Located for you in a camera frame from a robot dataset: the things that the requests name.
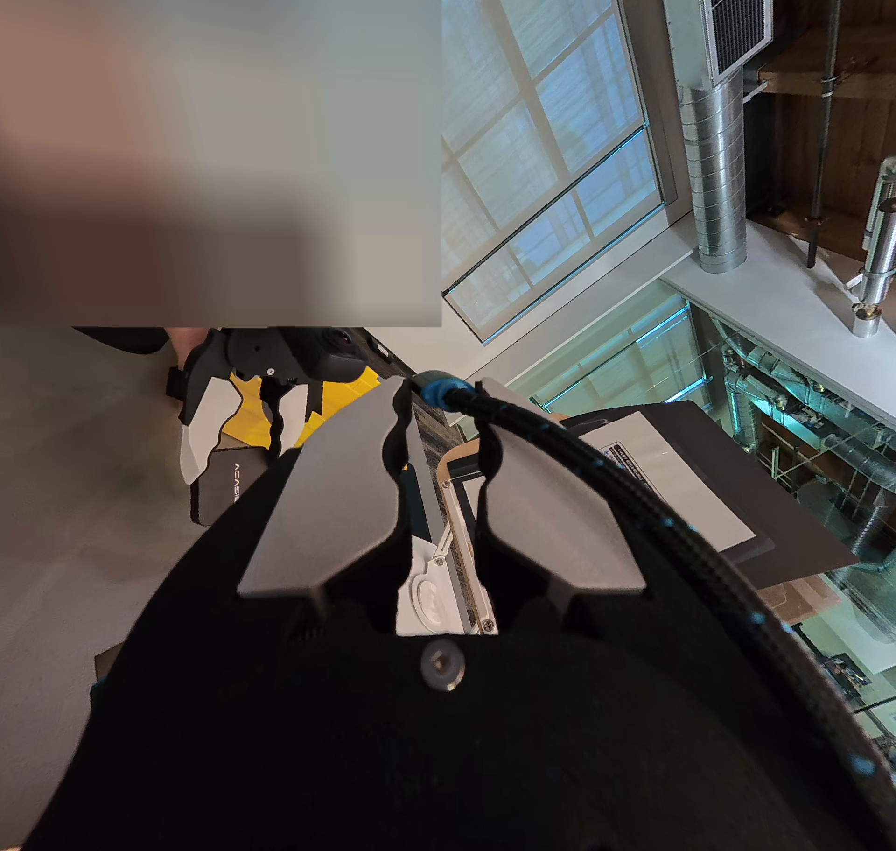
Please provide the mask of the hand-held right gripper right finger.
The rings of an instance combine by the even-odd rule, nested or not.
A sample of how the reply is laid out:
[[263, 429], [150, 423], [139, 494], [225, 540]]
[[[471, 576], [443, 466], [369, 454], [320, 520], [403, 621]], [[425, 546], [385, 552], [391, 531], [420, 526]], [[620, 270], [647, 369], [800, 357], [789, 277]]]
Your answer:
[[647, 584], [617, 517], [580, 477], [510, 430], [480, 431], [485, 476], [476, 515], [476, 576], [498, 621], [544, 606], [560, 621], [578, 610], [633, 609]]

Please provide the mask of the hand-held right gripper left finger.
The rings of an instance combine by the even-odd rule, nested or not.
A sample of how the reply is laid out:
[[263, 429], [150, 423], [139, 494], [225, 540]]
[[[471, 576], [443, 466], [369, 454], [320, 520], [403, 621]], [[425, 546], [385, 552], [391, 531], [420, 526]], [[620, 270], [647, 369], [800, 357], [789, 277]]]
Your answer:
[[339, 601], [394, 621], [412, 533], [400, 474], [409, 463], [411, 386], [394, 376], [305, 442], [238, 584], [242, 598]]

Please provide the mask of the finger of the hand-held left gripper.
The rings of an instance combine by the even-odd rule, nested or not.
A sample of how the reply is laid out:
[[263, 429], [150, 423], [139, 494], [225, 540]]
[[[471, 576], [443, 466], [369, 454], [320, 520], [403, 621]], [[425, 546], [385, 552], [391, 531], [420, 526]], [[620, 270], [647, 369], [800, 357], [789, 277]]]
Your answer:
[[185, 484], [194, 483], [207, 469], [224, 425], [240, 409], [241, 393], [229, 377], [194, 377], [187, 385], [181, 411], [180, 469]]
[[261, 379], [263, 413], [270, 427], [269, 455], [293, 449], [311, 414], [322, 413], [323, 382], [308, 380], [284, 384], [276, 378]]

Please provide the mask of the grey docking hub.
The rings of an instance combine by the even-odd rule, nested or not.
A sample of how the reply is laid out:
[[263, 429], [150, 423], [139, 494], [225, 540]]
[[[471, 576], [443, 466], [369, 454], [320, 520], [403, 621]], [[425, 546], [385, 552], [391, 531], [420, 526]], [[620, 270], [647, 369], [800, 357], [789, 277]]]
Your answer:
[[264, 447], [231, 446], [214, 450], [206, 469], [189, 486], [191, 521], [200, 527], [211, 526], [274, 461]]

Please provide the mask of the person's left hand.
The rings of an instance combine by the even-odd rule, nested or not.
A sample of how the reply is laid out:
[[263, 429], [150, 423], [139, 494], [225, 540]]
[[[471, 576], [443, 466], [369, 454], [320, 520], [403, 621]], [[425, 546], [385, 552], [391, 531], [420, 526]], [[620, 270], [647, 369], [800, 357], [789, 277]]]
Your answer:
[[196, 347], [207, 339], [208, 328], [165, 328], [175, 353], [176, 367], [183, 370], [186, 360]]

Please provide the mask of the yellow plastic bin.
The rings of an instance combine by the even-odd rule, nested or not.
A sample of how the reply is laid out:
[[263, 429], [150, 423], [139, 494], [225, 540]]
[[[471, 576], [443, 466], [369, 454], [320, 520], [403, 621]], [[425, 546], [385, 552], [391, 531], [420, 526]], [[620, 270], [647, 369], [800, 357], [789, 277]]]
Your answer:
[[[236, 375], [232, 375], [231, 380], [242, 396], [242, 404], [240, 409], [224, 424], [222, 434], [249, 447], [268, 449], [271, 441], [271, 423], [269, 417], [264, 413], [263, 401], [260, 397], [262, 379], [254, 377], [252, 380], [244, 381]], [[326, 420], [379, 384], [379, 377], [370, 367], [366, 367], [364, 373], [350, 383], [324, 382], [321, 386], [321, 402], [314, 403], [311, 398], [308, 398], [312, 410], [307, 416], [301, 434], [297, 437], [295, 448], [300, 448]]]

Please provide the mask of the light wooden board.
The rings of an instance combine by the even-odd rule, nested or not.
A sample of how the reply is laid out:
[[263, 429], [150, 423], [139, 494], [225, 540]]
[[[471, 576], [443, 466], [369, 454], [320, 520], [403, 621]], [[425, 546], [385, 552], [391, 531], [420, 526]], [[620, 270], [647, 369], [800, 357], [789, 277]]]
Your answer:
[[823, 574], [793, 579], [757, 590], [780, 621], [793, 626], [828, 611], [842, 602], [836, 588]]
[[485, 476], [478, 464], [478, 440], [449, 450], [436, 468], [448, 526], [454, 543], [454, 581], [466, 633], [498, 635], [487, 590], [476, 574], [474, 539], [479, 491]]

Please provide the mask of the white plastic plate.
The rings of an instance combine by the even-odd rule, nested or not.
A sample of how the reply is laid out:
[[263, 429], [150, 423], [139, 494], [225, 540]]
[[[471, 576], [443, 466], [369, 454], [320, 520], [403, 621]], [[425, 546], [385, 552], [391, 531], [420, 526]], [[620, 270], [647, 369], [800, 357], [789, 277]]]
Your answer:
[[411, 537], [411, 565], [398, 591], [395, 632], [399, 637], [465, 633], [442, 545]]

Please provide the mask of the black panel with white sheet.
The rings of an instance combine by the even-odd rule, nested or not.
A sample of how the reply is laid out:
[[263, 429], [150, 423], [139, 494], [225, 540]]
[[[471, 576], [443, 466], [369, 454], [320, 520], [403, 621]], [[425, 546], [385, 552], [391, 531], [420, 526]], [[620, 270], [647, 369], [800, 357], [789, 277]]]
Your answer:
[[758, 589], [858, 564], [709, 415], [680, 401], [568, 418], [574, 436], [623, 463]]

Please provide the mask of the large paned window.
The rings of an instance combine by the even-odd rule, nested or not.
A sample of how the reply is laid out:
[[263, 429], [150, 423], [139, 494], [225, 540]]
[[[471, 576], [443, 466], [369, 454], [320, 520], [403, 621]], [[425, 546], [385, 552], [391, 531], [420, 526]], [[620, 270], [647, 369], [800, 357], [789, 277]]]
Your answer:
[[442, 297], [481, 343], [673, 198], [621, 0], [442, 0]]

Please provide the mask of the shiny metal pipe fitting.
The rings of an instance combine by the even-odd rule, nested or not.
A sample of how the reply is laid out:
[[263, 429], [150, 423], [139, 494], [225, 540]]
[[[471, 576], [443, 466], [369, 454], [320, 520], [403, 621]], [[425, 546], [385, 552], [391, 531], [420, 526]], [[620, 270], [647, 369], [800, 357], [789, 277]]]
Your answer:
[[860, 274], [848, 284], [855, 297], [852, 334], [870, 338], [877, 333], [882, 304], [895, 275], [895, 156], [881, 162], [871, 198], [862, 248], [867, 254]]

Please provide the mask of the thin dark ceiling pipe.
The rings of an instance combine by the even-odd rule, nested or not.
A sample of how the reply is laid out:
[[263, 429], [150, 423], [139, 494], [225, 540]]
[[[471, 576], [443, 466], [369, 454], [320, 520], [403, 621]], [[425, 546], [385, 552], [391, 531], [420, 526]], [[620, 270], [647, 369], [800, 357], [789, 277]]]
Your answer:
[[823, 223], [823, 180], [826, 156], [830, 140], [833, 98], [839, 73], [837, 59], [839, 51], [841, 12], [844, 0], [831, 0], [826, 31], [826, 48], [823, 62], [820, 95], [820, 125], [817, 137], [817, 155], [809, 210], [810, 234], [805, 265], [814, 269], [819, 246], [819, 236]]

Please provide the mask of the round metal air duct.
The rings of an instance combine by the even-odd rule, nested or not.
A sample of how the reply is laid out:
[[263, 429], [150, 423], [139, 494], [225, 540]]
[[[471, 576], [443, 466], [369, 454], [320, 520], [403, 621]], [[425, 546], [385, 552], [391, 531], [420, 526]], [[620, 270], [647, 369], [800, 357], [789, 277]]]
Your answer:
[[681, 88], [679, 110], [701, 268], [733, 271], [746, 260], [743, 76], [710, 90]]

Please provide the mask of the rectangular duct with vent grille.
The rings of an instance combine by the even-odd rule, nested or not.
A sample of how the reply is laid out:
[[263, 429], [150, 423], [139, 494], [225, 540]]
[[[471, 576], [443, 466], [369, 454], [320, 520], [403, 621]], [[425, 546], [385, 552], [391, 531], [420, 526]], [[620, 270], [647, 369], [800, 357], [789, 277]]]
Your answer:
[[676, 82], [708, 91], [773, 35], [773, 0], [663, 0]]

